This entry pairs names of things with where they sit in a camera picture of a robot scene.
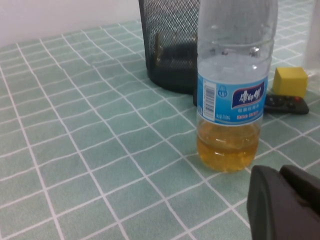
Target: bottle label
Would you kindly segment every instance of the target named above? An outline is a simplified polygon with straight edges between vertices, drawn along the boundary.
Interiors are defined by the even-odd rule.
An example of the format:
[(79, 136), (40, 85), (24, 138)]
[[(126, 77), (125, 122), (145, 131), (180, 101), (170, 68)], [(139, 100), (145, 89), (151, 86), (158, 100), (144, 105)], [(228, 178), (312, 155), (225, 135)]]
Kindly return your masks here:
[(246, 84), (224, 84), (198, 74), (197, 111), (211, 123), (249, 124), (264, 113), (267, 86), (268, 77)]

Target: mesh trash can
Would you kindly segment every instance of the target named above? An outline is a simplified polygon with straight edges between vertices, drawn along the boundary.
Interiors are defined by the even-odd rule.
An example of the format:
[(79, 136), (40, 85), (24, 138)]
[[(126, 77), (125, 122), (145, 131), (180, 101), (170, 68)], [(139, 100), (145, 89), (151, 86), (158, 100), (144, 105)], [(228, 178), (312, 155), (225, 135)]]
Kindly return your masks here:
[(149, 78), (162, 88), (192, 94), (199, 0), (139, 0), (139, 7)]

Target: yellow sponge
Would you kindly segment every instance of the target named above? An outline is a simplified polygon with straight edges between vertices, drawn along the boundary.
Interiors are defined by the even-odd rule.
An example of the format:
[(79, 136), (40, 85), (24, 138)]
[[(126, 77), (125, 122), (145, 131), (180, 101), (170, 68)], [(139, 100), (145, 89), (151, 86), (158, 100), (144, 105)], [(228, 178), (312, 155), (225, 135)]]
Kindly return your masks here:
[(304, 98), (307, 91), (308, 75), (302, 67), (277, 67), (272, 90), (277, 95)]

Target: table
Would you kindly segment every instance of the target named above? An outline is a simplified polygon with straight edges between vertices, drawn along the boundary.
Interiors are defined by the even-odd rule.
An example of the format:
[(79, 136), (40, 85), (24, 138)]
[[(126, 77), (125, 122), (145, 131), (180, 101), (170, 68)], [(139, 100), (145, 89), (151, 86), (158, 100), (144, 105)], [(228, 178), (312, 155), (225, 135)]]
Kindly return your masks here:
[[(270, 80), (301, 64), (311, 8), (279, 1)], [(253, 165), (320, 177), (320, 96), (305, 100), (308, 115), (265, 115), (250, 167), (218, 173), (192, 97), (148, 79), (139, 20), (3, 47), (0, 239), (250, 239)]]

